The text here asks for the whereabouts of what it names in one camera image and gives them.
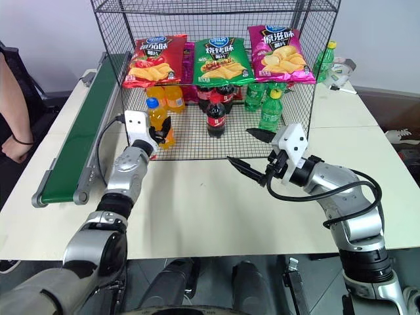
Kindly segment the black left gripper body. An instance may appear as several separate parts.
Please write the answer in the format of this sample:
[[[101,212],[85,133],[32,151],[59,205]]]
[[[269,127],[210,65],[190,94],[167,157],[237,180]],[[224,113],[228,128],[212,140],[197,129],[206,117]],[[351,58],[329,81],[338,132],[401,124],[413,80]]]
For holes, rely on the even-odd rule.
[[[153,141],[157,143],[157,145],[164,143],[164,134],[162,131],[157,131],[155,127],[149,127],[149,135]]]

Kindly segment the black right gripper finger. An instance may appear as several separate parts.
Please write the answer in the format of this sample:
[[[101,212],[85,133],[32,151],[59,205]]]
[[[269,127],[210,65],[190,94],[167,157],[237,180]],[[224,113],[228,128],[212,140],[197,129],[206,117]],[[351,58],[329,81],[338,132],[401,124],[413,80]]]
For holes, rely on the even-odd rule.
[[[249,163],[236,158],[226,157],[227,160],[243,175],[257,182],[261,187],[265,187],[267,183],[267,175],[255,170]]]
[[[276,134],[272,131],[266,130],[266,129],[260,129],[260,128],[248,128],[246,131],[256,138],[259,141],[262,142],[272,142]]]

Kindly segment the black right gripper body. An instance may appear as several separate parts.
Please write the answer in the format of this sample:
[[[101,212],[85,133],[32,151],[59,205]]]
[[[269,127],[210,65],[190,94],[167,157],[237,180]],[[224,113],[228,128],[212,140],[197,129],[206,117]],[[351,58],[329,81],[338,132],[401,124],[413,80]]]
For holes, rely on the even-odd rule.
[[[285,150],[276,153],[271,151],[268,156],[268,165],[266,166],[265,175],[272,175],[276,179],[283,179],[287,171],[288,154]]]

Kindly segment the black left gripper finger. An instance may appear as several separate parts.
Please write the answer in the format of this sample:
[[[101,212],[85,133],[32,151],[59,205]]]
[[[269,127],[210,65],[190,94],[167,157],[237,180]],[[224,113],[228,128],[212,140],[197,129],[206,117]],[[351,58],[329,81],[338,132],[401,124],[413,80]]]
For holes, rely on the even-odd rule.
[[[171,117],[168,116],[163,120],[159,135],[162,138],[162,142],[167,142],[168,135],[171,131]]]

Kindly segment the person's hand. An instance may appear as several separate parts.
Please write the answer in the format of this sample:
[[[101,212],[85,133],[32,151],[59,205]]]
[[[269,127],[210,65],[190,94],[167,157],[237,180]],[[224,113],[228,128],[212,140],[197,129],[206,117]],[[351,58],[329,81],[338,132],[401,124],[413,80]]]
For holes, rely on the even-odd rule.
[[[32,146],[32,137],[18,140],[16,137],[11,136],[1,145],[1,151],[14,162],[22,163],[27,158]]]

